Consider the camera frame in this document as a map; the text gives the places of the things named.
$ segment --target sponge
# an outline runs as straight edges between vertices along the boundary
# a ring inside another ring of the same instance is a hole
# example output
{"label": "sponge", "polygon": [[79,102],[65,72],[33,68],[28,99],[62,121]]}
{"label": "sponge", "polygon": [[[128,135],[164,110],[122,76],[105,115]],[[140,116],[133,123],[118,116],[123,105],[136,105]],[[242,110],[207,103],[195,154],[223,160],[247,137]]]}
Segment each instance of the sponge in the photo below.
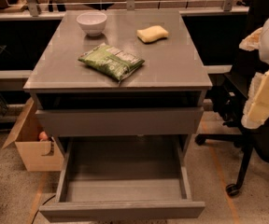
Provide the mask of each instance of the sponge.
{"label": "sponge", "polygon": [[156,40],[167,38],[169,33],[162,28],[162,26],[150,26],[144,30],[137,30],[136,35],[144,42],[151,43]]}

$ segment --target white bowl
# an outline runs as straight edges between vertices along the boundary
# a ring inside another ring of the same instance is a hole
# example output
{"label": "white bowl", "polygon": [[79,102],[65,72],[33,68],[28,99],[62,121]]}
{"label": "white bowl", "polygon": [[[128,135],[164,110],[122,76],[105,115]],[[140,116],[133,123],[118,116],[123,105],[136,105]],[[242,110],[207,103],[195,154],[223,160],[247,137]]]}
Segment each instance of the white bowl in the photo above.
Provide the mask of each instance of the white bowl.
{"label": "white bowl", "polygon": [[80,28],[90,36],[100,35],[106,28],[107,15],[101,11],[88,11],[77,17]]}

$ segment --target gray cabinet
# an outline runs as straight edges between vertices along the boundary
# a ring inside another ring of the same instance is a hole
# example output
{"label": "gray cabinet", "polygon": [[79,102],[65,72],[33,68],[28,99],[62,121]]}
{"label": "gray cabinet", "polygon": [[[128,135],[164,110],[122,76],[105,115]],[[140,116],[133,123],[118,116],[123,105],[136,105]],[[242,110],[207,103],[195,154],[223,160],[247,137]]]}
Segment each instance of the gray cabinet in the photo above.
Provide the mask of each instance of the gray cabinet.
{"label": "gray cabinet", "polygon": [[[192,200],[183,160],[211,82],[181,17],[107,11],[104,34],[89,38],[79,13],[67,12],[24,86],[65,155],[55,203],[41,214],[50,222],[198,217],[205,204]],[[169,38],[143,44],[135,31],[154,24]],[[102,42],[146,63],[118,84],[77,61]]]}

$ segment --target black office chair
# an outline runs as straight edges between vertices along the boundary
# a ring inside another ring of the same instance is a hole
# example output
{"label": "black office chair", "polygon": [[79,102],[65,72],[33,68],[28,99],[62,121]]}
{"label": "black office chair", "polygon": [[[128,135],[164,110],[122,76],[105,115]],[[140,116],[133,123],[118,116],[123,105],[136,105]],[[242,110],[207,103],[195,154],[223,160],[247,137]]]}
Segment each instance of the black office chair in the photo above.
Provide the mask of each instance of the black office chair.
{"label": "black office chair", "polygon": [[[247,17],[245,37],[262,27],[269,18],[269,0],[251,0]],[[269,65],[259,59],[259,52],[239,50],[237,59],[229,74],[224,74],[221,86],[213,87],[207,97],[212,100],[213,110],[225,120],[224,125],[237,127],[241,134],[198,134],[195,142],[202,145],[206,139],[232,141],[241,147],[244,156],[235,184],[226,187],[229,196],[233,197],[241,189],[253,149],[266,162],[269,162],[269,118],[258,129],[249,130],[242,126],[243,108],[248,99],[248,87],[256,72],[264,73]]]}

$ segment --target gray floor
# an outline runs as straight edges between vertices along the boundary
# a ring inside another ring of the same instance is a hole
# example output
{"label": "gray floor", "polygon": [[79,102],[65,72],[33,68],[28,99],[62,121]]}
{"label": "gray floor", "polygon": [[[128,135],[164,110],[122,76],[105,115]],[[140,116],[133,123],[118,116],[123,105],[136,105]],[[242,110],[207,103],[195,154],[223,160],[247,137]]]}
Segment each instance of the gray floor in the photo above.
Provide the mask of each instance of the gray floor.
{"label": "gray floor", "polygon": [[[221,125],[213,112],[205,112],[198,133],[236,133]],[[2,149],[8,132],[0,132],[0,224],[31,224],[40,204],[52,197],[59,173],[30,173],[14,145]],[[228,142],[207,141],[197,146],[191,140],[186,165],[192,198],[205,201],[196,219],[134,220],[120,224],[269,223],[269,164],[253,154],[241,194],[228,198],[225,186],[236,180],[242,153]],[[49,222],[37,214],[34,223]]]}

